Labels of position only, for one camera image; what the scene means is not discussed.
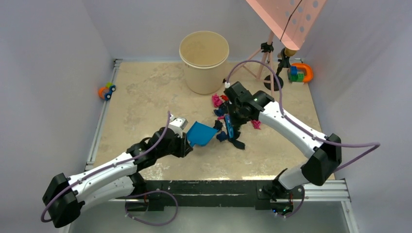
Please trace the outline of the dark blue paper scrap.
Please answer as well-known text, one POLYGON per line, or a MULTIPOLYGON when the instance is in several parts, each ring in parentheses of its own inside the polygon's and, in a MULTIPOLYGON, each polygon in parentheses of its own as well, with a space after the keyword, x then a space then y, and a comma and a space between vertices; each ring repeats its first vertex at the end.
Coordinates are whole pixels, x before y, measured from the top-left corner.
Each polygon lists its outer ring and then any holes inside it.
POLYGON ((216 135, 216 139, 219 140, 220 142, 223 142, 228 139, 228 135, 226 134, 225 131, 221 131, 219 134, 216 135))

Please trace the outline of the blue plastic dustpan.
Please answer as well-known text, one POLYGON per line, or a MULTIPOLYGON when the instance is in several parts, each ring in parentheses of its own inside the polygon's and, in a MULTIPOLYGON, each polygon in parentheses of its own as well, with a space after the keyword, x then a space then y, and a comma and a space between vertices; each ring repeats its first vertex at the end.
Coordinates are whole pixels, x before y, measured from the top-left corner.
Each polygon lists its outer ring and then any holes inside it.
POLYGON ((217 129, 196 121, 187 132, 187 140, 191 147, 205 146, 217 132, 217 129))

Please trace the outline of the black paper scrap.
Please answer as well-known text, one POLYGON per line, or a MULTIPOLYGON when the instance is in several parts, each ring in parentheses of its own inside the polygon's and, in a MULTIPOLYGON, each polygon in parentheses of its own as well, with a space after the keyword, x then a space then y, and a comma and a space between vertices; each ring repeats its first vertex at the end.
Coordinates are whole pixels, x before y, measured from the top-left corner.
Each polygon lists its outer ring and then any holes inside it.
POLYGON ((223 123, 220 120, 215 120, 213 128, 217 131, 221 131, 223 128, 223 123))

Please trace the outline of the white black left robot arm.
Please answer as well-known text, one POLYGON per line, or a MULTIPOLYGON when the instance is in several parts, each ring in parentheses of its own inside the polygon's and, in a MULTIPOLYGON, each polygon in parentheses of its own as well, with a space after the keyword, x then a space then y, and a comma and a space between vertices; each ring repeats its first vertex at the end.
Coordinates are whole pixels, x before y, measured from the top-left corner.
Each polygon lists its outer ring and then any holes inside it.
POLYGON ((131 196, 138 199, 150 194, 140 171, 168 155, 184 158, 193 148, 181 129, 162 127, 153 136, 133 144, 113 160, 92 170, 67 177, 55 175, 42 201, 42 222, 62 228, 76 220, 81 212, 101 202, 131 196))

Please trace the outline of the red paper scrap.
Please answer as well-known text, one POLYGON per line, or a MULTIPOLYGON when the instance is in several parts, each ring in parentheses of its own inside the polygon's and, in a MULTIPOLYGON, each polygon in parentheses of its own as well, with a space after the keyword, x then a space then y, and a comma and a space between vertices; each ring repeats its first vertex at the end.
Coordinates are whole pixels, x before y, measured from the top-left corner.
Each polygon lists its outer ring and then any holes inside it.
POLYGON ((220 95, 221 99, 224 101, 229 101, 229 98, 226 95, 220 95))

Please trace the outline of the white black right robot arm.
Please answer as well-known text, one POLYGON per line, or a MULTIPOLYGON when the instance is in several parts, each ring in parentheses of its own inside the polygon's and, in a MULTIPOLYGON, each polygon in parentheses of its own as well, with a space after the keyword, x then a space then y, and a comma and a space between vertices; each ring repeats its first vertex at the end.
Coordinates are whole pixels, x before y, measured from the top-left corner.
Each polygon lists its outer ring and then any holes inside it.
POLYGON ((288 114, 280 103, 264 91, 251 94, 240 82, 225 84, 228 113, 233 122, 258 120, 293 143, 307 158, 302 165, 283 170, 273 181, 273 192, 283 198, 292 189, 307 183, 322 186, 342 162, 340 138, 318 132, 288 114))

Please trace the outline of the blue hand brush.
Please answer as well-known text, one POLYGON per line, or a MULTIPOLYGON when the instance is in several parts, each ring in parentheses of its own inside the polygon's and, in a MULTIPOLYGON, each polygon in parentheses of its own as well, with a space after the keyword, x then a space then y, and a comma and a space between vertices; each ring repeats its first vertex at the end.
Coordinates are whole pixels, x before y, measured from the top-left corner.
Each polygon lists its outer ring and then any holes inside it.
POLYGON ((224 120, 225 120, 225 125, 226 125, 226 129, 227 129, 228 138, 233 138, 234 137, 234 130, 233 130, 230 115, 225 114, 224 115, 224 120))

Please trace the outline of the pink paper scrap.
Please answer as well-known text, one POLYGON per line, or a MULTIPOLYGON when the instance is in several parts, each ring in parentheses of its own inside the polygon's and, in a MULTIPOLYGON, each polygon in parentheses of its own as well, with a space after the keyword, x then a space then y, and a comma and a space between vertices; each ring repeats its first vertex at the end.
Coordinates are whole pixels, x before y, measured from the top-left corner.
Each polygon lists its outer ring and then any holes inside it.
POLYGON ((212 99, 212 104, 215 108, 218 108, 223 104, 222 99, 217 94, 214 94, 211 99, 212 99))

